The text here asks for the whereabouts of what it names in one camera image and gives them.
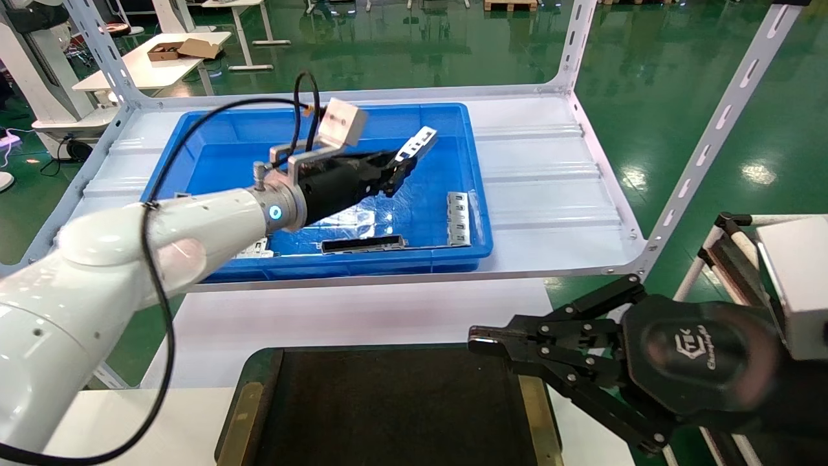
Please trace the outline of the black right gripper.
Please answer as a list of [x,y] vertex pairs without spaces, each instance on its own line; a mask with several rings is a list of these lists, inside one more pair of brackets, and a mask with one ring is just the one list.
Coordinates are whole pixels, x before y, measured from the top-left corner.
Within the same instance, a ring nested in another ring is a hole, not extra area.
[[[468,348],[536,377],[644,454],[679,427],[826,440],[826,362],[798,360],[764,310],[722,301],[647,296],[626,275],[543,316],[473,326]],[[608,314],[630,305],[615,322]],[[619,392],[601,388],[565,356],[565,337],[617,335]]]

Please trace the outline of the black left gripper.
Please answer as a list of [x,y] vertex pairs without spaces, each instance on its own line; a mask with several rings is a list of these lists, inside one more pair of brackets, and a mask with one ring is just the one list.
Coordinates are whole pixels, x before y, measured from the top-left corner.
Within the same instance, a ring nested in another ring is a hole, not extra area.
[[307,215],[303,225],[333,216],[381,192],[392,198],[417,167],[415,150],[358,151],[308,162],[300,168]]

